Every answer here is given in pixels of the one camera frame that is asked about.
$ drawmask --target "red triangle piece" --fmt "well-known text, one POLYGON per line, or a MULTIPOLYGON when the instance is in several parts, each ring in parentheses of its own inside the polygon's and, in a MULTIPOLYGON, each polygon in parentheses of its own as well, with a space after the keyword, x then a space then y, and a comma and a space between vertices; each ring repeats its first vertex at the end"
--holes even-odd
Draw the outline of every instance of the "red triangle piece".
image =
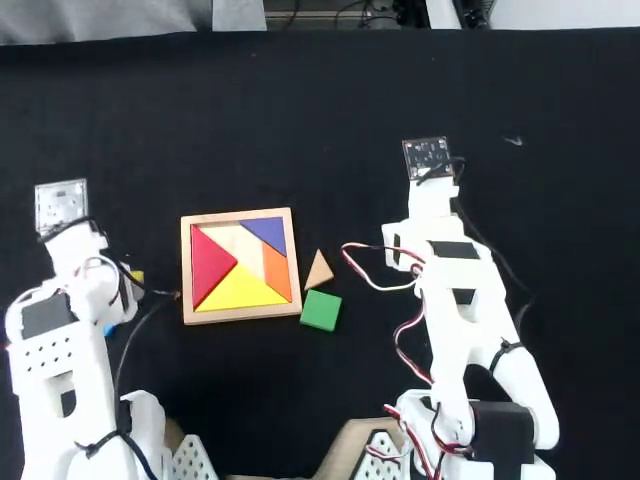
POLYGON ((191 225, 191 279, 194 310, 207 298, 238 260, 191 225))

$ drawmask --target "wooden puzzle frame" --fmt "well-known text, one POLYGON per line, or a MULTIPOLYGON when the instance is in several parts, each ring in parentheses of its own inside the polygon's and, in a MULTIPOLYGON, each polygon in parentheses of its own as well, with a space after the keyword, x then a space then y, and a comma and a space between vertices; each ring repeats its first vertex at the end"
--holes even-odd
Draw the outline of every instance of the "wooden puzzle frame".
POLYGON ((191 215, 180 219, 180 238, 182 249, 182 306, 183 319, 186 325, 203 323, 229 322, 251 318, 281 317, 299 315, 302 312, 302 296, 300 278, 298 277, 298 260, 293 236, 291 209, 270 208, 265 210, 245 210, 240 212, 214 213, 208 215, 191 215), (234 308, 210 312, 196 312, 193 308, 193 285, 191 266, 191 226, 213 226, 227 222, 252 220, 259 218, 282 217, 284 237, 291 284, 291 303, 283 305, 267 305, 260 307, 234 308))

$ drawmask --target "yellow object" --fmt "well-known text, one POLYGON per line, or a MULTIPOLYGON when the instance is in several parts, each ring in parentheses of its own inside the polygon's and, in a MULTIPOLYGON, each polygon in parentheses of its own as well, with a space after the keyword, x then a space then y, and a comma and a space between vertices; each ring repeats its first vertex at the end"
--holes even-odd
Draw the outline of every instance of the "yellow object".
POLYGON ((305 284, 304 289, 309 290, 310 288, 315 288, 318 285, 328 282, 332 278, 333 272, 331 271, 331 268, 329 268, 327 261, 324 259, 322 252, 318 250, 315 258, 313 259, 313 264, 311 264, 311 271, 307 277, 307 283, 305 284))
POLYGON ((142 270, 133 270, 131 276, 138 280, 140 283, 144 283, 144 272, 142 270))
POLYGON ((237 264, 196 308, 196 312, 285 303, 289 303, 286 298, 254 276, 246 267, 237 264))

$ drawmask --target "circuit board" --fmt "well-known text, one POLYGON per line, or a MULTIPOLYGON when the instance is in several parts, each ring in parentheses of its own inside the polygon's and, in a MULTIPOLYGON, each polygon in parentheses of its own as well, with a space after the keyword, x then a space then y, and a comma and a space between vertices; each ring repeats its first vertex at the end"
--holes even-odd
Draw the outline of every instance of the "circuit board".
POLYGON ((443 163, 446 167, 435 173, 434 177, 451 175, 451 158, 447 137, 419 138, 416 140, 403 140, 402 151, 407 163, 409 180, 418 180, 429 170, 443 163))

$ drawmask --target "gray curtain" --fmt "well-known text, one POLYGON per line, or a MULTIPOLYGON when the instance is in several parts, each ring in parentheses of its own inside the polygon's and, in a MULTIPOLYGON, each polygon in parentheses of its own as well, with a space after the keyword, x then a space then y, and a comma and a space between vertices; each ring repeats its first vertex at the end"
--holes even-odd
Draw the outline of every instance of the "gray curtain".
POLYGON ((264 30, 262 0, 0 0, 0 44, 264 30))

